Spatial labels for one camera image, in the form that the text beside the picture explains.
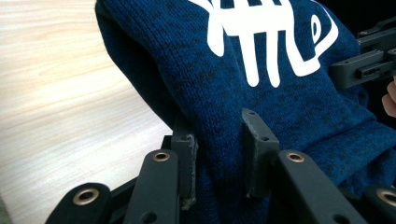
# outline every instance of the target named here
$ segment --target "metal rivet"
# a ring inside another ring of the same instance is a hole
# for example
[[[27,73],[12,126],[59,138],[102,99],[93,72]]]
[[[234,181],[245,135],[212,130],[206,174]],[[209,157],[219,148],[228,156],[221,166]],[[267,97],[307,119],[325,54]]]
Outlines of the metal rivet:
[[[288,153],[287,157],[288,157],[289,160],[294,161],[294,162],[303,162],[303,161],[305,161],[305,158],[302,155],[294,153],[294,152]]]
[[[73,203],[76,205],[85,205],[92,203],[99,197],[99,190],[89,188],[80,190],[73,198]]]
[[[378,198],[380,198],[385,203],[396,207],[396,193],[395,192],[387,190],[387,189],[379,189],[376,191],[376,195],[378,196]]]
[[[166,152],[158,152],[152,156],[155,161],[167,161],[171,156]]]

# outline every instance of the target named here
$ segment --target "black plastic part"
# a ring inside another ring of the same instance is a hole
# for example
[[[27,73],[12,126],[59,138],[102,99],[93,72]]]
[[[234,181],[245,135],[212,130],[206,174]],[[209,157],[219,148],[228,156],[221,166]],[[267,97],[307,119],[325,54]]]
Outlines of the black plastic part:
[[[356,71],[368,64],[380,63],[384,59],[384,52],[380,50],[373,50],[363,53],[356,57],[334,63],[329,67],[329,75],[332,83],[336,89],[346,89],[361,83],[374,80],[379,75],[374,75],[366,78],[359,78]]]
[[[195,161],[198,145],[190,124],[180,115],[175,119],[171,148],[179,157],[179,196],[195,200]]]
[[[143,161],[124,224],[177,224],[179,219],[177,154],[161,149]]]
[[[359,32],[358,38],[365,37],[367,35],[373,35],[375,33],[379,33],[384,30],[388,30],[389,28],[396,27],[396,17],[380,21],[373,28]]]
[[[396,75],[396,59],[393,57],[396,52],[396,17],[360,32],[360,36],[363,37],[357,41],[362,54],[329,67],[329,75],[336,89]]]
[[[113,212],[109,221],[110,224],[122,223],[126,210],[128,209],[128,203],[131,199],[132,192],[134,192],[136,180],[137,178],[134,178],[111,191],[111,197],[113,199]]]
[[[368,52],[373,49],[386,51],[396,46],[396,28],[391,28],[374,35],[367,35],[358,39],[361,52]]]
[[[396,189],[385,186],[371,186],[361,198],[364,210],[361,212],[370,223],[396,223]]]
[[[276,159],[279,141],[256,112],[244,108],[242,118],[244,120],[247,196],[269,196],[271,190],[267,181],[267,170],[270,162]]]
[[[107,224],[111,217],[111,206],[111,194],[107,186],[87,183],[64,195],[46,223]]]
[[[299,151],[283,150],[271,169],[280,223],[367,223],[315,162]]]
[[[165,135],[163,137],[163,143],[161,144],[161,149],[171,149],[172,135]]]

